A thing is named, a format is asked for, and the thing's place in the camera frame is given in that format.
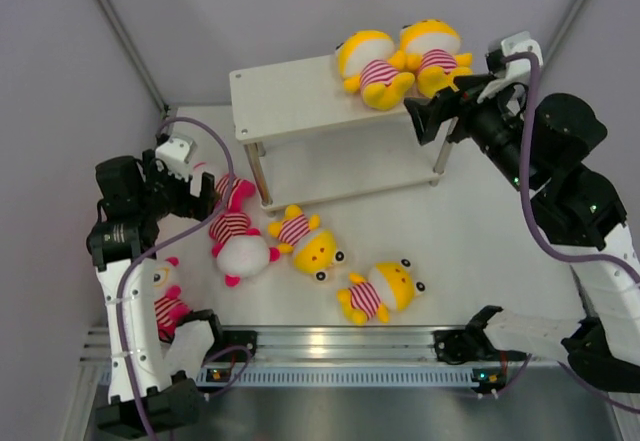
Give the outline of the yellow frog plush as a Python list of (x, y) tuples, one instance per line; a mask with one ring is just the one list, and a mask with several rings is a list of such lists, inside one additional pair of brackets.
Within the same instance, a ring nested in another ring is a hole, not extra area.
[(371, 109), (394, 108), (415, 83), (405, 52), (385, 32), (357, 31), (336, 46), (334, 56), (344, 90), (359, 94)]
[(438, 19), (424, 19), (402, 27), (399, 47), (422, 96), (433, 98), (440, 90), (453, 87), (456, 77), (472, 74), (473, 56), (461, 52), (461, 44), (459, 34)]
[(350, 285), (336, 293), (346, 319), (357, 326), (372, 319), (388, 323), (392, 311), (404, 311), (426, 292), (426, 284), (411, 270), (412, 263), (401, 259), (376, 263), (366, 276), (350, 273)]
[(294, 268), (316, 282), (326, 282), (330, 269), (345, 260), (345, 252), (333, 232), (322, 226), (320, 216), (308, 216), (298, 205), (287, 206), (267, 231), (277, 240), (279, 252), (291, 256)]

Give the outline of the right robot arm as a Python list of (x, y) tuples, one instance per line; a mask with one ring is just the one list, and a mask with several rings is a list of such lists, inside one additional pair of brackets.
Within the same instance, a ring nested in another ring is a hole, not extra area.
[(639, 259), (627, 213), (613, 184), (585, 164), (606, 127), (582, 99), (566, 93), (539, 97), (523, 84), (490, 99), (486, 76), (431, 100), (406, 98), (416, 137), (431, 142), (452, 121), (448, 140), (472, 140), (517, 190), (526, 226), (550, 257), (569, 265), (591, 304), (580, 319), (553, 321), (487, 306), (460, 332), (476, 357), (497, 351), (552, 359), (589, 387), (605, 392), (639, 389)]

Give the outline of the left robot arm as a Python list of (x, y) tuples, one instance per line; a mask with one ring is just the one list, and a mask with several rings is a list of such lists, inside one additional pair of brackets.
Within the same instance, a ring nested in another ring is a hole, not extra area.
[(153, 277), (159, 222), (168, 215), (210, 221), (215, 178), (196, 174), (181, 143), (141, 157), (120, 156), (98, 164), (102, 194), (86, 245), (101, 285), (111, 349), (108, 404), (96, 413), (100, 430), (127, 440), (195, 422), (195, 377), (204, 360), (226, 347), (211, 310), (187, 311), (166, 341), (161, 339)]

